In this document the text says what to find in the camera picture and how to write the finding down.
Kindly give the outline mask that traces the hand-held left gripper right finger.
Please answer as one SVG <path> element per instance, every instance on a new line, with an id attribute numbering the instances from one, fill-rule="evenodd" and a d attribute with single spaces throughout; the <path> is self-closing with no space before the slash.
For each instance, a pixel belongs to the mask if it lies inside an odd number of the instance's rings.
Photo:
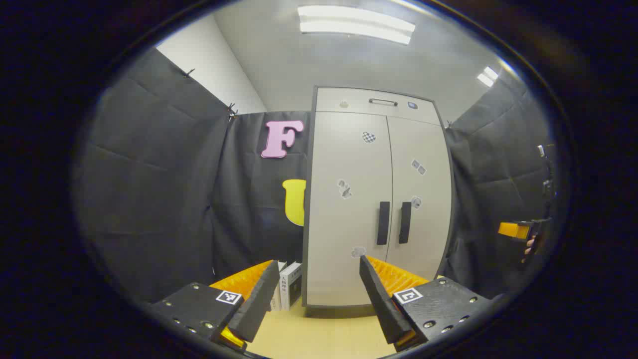
<path id="1" fill-rule="evenodd" d="M 360 257 L 359 275 L 381 331 L 397 352 L 439 346 L 494 302 L 448 277 L 428 281 L 368 255 Z"/>

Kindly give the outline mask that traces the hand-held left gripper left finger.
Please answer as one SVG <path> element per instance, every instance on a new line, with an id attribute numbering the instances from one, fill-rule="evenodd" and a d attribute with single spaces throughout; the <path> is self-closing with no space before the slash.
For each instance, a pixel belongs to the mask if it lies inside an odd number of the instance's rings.
<path id="1" fill-rule="evenodd" d="M 268 260 L 214 284 L 189 283 L 150 308 L 194 336 L 244 352 L 271 309 L 279 280 L 278 262 Z"/>

